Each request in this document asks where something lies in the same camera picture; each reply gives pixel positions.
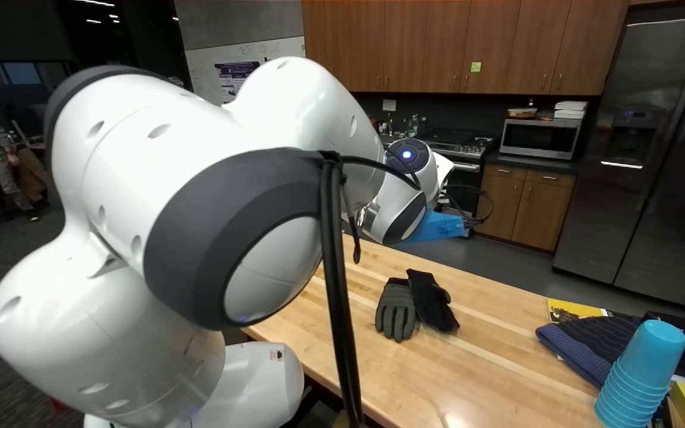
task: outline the ceiling light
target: ceiling light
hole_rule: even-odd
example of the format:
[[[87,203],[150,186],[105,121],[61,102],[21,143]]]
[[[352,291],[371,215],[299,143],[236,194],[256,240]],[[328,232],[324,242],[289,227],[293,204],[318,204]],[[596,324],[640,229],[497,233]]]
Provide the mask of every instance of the ceiling light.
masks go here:
[[[96,6],[96,8],[114,8],[114,2],[101,2],[101,0],[76,0],[76,2]]]

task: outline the floor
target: floor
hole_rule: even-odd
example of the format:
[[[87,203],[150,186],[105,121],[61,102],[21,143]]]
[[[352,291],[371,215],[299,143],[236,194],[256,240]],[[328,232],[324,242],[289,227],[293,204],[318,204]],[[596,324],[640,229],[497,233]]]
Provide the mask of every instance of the floor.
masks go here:
[[[44,213],[41,225],[25,225],[24,219],[12,219],[0,225],[0,279],[14,266],[24,255],[38,246],[51,240],[61,229],[61,215],[56,209]],[[683,308],[664,304],[657,301],[627,295],[620,291],[608,291],[579,279],[560,277],[550,270],[550,255],[538,250],[523,250],[516,246],[497,242],[490,238],[471,240],[447,240],[447,242],[423,242],[423,246],[400,246],[403,253],[413,253],[457,270],[466,270],[481,277],[490,277],[533,292],[590,302],[608,308],[626,315],[642,315],[647,309],[664,309],[685,315]],[[330,410],[316,405],[295,427],[326,427],[330,421]],[[65,428],[79,427],[81,417],[74,411],[54,411],[46,399],[18,379],[0,360],[0,427],[38,427],[38,428]]]

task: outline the blue plastic cup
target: blue plastic cup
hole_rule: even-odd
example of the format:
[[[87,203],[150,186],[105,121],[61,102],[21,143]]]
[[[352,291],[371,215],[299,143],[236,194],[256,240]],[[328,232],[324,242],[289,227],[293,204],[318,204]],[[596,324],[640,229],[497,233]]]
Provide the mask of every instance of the blue plastic cup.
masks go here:
[[[643,321],[611,367],[594,411],[608,428],[643,427],[668,393],[685,335],[664,321]]]
[[[634,383],[661,390],[668,389],[685,351],[685,335],[665,321],[649,320],[630,337],[618,367]]]
[[[603,428],[643,428],[652,420],[652,417],[647,420],[633,417],[633,414],[611,410],[608,405],[603,408],[599,399],[596,399],[596,417],[602,420]]]
[[[649,389],[640,380],[634,380],[630,374],[626,374],[623,367],[614,365],[608,372],[611,383],[620,386],[623,390],[633,393],[633,396],[643,396],[643,398],[653,398],[653,396],[665,396],[665,389]]]

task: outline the stainless steel refrigerator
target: stainless steel refrigerator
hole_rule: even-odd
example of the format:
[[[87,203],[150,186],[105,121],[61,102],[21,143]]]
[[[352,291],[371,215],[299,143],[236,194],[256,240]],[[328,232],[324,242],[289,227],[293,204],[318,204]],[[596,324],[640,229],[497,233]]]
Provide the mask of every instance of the stainless steel refrigerator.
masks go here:
[[[685,16],[626,26],[554,266],[685,304]]]

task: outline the kitchen counter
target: kitchen counter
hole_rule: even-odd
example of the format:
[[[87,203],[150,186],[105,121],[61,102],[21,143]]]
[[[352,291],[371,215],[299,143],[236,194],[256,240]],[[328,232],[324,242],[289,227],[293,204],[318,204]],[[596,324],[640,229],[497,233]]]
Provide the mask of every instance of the kitchen counter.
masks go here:
[[[578,162],[533,159],[533,157],[514,157],[514,156],[502,156],[502,152],[488,156],[484,164],[507,164],[507,166],[523,166],[523,170],[578,173]]]
[[[363,411],[379,427],[547,427],[590,428],[596,389],[557,362],[534,329],[550,321],[541,295],[457,271],[375,242],[360,261],[349,260],[347,295],[359,354]],[[374,315],[382,283],[407,270],[429,271],[452,295],[460,329],[440,335],[419,329],[407,342],[375,334]],[[334,353],[320,270],[293,304],[250,326],[246,335],[284,342],[308,379],[338,393]]]

